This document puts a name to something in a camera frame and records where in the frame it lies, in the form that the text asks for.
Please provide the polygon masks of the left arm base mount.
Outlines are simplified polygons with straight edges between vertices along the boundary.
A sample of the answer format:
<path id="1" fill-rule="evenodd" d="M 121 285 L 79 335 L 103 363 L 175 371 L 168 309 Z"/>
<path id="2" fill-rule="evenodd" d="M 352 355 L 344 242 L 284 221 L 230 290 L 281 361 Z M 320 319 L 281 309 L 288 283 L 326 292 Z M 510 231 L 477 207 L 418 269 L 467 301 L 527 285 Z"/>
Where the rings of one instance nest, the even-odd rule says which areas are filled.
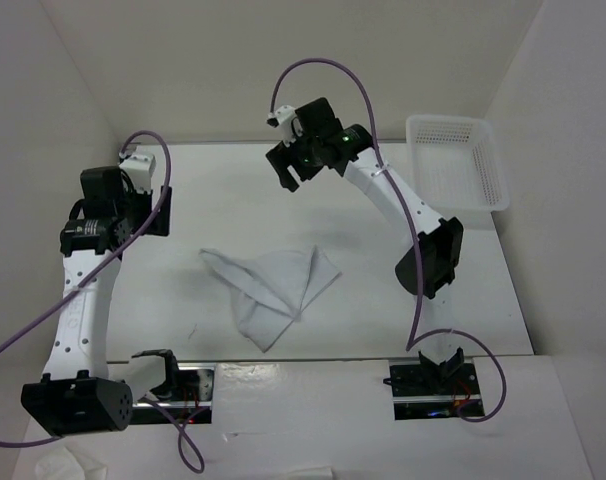
<path id="1" fill-rule="evenodd" d="M 128 364 L 110 364 L 110 379 L 124 381 L 132 388 L 134 395 L 141 394 L 143 399 L 133 403 L 131 425 L 167 424 L 168 420 L 153 406 L 144 402 L 153 400 L 178 421 L 186 420 L 196 414 L 190 424 L 210 424 L 215 384 L 215 363 L 179 362 L 175 383 L 164 386 L 161 394 L 153 393 L 166 382 L 163 361 L 132 359 Z"/>

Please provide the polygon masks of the crumpled white tissue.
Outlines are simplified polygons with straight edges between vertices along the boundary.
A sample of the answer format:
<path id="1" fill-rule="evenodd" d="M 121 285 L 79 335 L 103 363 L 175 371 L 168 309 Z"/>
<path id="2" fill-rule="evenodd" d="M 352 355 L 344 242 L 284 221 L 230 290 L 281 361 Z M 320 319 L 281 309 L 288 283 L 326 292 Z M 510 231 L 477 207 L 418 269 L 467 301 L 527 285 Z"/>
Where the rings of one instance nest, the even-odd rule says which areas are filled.
<path id="1" fill-rule="evenodd" d="M 108 468 L 79 450 L 60 447 L 40 458 L 34 473 L 38 480 L 106 480 Z"/>

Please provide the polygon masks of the white perforated plastic basket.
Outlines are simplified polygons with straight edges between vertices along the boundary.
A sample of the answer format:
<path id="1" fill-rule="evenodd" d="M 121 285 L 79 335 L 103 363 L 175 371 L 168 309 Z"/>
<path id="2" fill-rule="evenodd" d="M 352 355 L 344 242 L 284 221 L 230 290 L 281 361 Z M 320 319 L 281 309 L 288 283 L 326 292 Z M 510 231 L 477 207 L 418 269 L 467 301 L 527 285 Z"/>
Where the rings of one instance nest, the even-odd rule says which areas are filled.
<path id="1" fill-rule="evenodd" d="M 415 190 L 433 208 L 500 212 L 509 207 L 503 162 L 486 120 L 411 115 L 406 143 Z"/>

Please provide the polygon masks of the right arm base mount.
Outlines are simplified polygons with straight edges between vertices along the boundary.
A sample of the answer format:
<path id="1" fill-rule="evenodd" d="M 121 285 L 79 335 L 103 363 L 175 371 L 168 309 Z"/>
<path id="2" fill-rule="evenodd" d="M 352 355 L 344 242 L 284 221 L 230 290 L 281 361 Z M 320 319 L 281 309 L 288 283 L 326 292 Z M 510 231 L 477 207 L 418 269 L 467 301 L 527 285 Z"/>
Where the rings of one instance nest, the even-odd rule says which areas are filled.
<path id="1" fill-rule="evenodd" d="M 471 361 L 439 386 L 430 386 L 418 362 L 391 363 L 382 383 L 390 388 L 397 421 L 433 420 L 485 415 L 476 369 Z"/>

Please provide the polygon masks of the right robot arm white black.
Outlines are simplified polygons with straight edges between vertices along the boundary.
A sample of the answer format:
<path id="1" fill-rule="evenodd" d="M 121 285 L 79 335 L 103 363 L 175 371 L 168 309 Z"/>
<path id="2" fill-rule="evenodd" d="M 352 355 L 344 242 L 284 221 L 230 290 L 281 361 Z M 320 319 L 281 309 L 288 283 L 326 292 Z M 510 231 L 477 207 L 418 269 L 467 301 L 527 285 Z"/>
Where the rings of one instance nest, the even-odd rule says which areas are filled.
<path id="1" fill-rule="evenodd" d="M 384 160 L 372 133 L 359 124 L 343 126 L 324 97 L 299 108 L 274 109 L 266 123 L 281 136 L 266 158 L 282 188 L 295 192 L 323 169 L 332 170 L 389 222 L 403 250 L 395 276 L 418 308 L 451 285 L 462 248 L 461 221 L 429 207 Z"/>

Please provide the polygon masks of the white skirt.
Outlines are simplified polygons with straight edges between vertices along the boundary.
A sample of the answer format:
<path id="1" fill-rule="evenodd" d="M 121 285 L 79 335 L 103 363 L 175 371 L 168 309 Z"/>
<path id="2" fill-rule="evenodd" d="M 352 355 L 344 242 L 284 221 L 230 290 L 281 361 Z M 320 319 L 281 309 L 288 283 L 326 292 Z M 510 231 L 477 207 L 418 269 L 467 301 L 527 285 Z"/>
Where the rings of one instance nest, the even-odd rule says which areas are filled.
<path id="1" fill-rule="evenodd" d="M 263 353 L 342 275 L 316 245 L 249 260 L 216 249 L 202 249 L 199 257 L 229 287 L 237 330 Z"/>

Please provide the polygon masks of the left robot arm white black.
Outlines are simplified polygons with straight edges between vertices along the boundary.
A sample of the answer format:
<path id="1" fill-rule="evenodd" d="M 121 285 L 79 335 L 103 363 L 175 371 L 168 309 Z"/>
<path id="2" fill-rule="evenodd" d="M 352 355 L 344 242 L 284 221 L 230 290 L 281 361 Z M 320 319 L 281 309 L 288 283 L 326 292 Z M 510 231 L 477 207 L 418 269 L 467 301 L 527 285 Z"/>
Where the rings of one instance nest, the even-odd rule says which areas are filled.
<path id="1" fill-rule="evenodd" d="M 82 198 L 60 233 L 64 296 L 54 345 L 41 379 L 22 388 L 21 404 L 51 436 L 122 431 L 135 403 L 151 393 L 167 400 L 181 390 L 182 375 L 168 349 L 135 354 L 119 378 L 107 364 L 107 327 L 121 269 L 121 248 L 137 230 L 169 233 L 171 189 L 161 190 L 155 219 L 154 168 L 143 160 L 83 171 Z"/>

